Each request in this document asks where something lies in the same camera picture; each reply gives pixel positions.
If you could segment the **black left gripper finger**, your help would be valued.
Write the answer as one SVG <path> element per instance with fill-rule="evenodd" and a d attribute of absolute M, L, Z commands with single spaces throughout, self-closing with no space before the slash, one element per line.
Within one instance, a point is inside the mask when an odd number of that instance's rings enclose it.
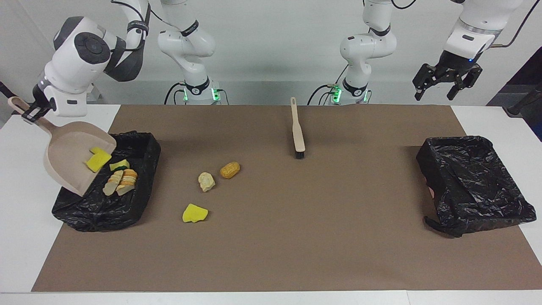
<path fill-rule="evenodd" d="M 451 87 L 450 91 L 448 92 L 448 99 L 453 100 L 459 91 L 465 89 L 465 88 L 472 88 L 473 85 L 476 83 L 477 79 L 479 78 L 480 74 L 482 73 L 482 68 L 480 66 L 473 66 L 466 74 L 465 77 L 462 78 L 460 73 L 458 71 L 450 71 L 449 72 L 452 76 L 452 81 L 454 83 L 453 87 Z"/>
<path fill-rule="evenodd" d="M 436 66 L 430 66 L 429 64 L 422 64 L 417 74 L 413 78 L 413 85 L 416 89 L 414 95 L 416 100 L 421 100 L 425 91 L 432 86 L 440 83 L 445 75 L 445 67 L 436 64 Z"/>

